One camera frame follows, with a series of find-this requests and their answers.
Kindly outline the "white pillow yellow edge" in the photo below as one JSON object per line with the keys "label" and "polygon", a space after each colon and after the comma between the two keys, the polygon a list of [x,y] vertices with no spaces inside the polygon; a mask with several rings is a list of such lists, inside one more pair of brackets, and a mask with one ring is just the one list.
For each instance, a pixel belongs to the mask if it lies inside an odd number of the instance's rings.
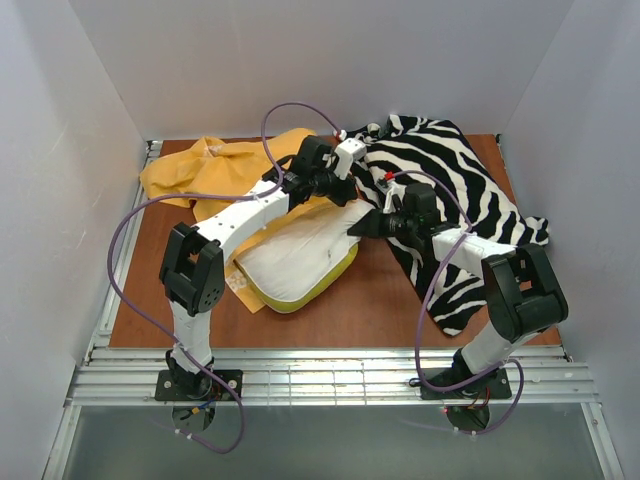
{"label": "white pillow yellow edge", "polygon": [[323,293],[353,263],[358,236],[347,234],[373,209],[357,199],[345,207],[325,200],[280,218],[254,235],[233,259],[227,283],[256,312],[293,313]]}

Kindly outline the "yellow pillowcase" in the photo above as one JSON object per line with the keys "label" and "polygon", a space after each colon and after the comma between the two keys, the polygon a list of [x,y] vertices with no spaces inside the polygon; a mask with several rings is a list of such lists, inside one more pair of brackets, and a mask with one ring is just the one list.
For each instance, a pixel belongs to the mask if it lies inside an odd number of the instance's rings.
{"label": "yellow pillowcase", "polygon": [[[297,153],[302,140],[315,135],[305,128],[289,130],[268,139],[268,147],[276,160]],[[246,194],[261,176],[272,167],[261,141],[225,143],[214,137],[202,137],[189,149],[169,154],[145,167],[140,174],[141,184],[148,198],[176,193],[215,194],[240,196]],[[230,202],[221,200],[191,200],[186,198],[163,200],[163,203],[193,209],[196,223],[206,220],[226,208]],[[326,198],[312,197],[291,213],[269,223],[241,244],[230,260],[258,245],[293,223],[308,212],[320,212],[338,208]],[[252,313],[258,312],[264,302],[249,287],[248,281],[235,264],[225,267],[226,285]]]}

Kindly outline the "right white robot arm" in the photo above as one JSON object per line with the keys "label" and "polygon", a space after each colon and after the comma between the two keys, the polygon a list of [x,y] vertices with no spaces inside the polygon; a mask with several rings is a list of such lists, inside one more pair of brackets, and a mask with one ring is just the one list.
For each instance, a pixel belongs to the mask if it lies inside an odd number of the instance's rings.
{"label": "right white robot arm", "polygon": [[390,185],[383,208],[369,211],[348,231],[367,238],[395,238],[415,250],[424,265],[442,271],[453,264],[482,281],[489,321],[453,357],[449,368],[415,384],[440,395],[477,391],[520,345],[568,317],[564,293],[544,249],[478,237],[442,221],[434,189],[423,183]]}

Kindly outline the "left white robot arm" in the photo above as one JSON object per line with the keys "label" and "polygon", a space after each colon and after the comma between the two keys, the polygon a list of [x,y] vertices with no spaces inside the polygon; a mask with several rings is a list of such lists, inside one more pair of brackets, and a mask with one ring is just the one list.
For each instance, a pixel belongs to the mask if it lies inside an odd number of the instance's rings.
{"label": "left white robot arm", "polygon": [[212,362],[209,343],[212,308],[225,288],[224,267],[231,254],[272,221],[311,197],[343,207],[357,197],[350,176],[366,146],[346,138],[331,146],[308,136],[296,154],[277,161],[240,200],[193,226],[170,232],[160,280],[173,315],[174,346],[166,355],[176,386],[193,395]]}

